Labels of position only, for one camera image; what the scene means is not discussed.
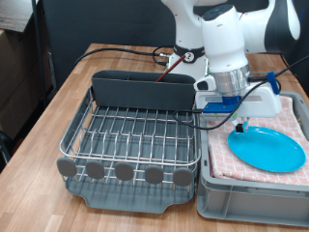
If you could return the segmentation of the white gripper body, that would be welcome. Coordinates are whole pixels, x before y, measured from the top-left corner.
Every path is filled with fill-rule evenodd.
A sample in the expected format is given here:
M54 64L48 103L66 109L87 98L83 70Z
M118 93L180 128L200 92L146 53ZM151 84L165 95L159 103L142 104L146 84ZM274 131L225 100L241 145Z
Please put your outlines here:
M237 117L276 117L282 110L280 96L269 85L251 85L235 97L223 97L218 92L198 91L195 105L205 114L229 114Z

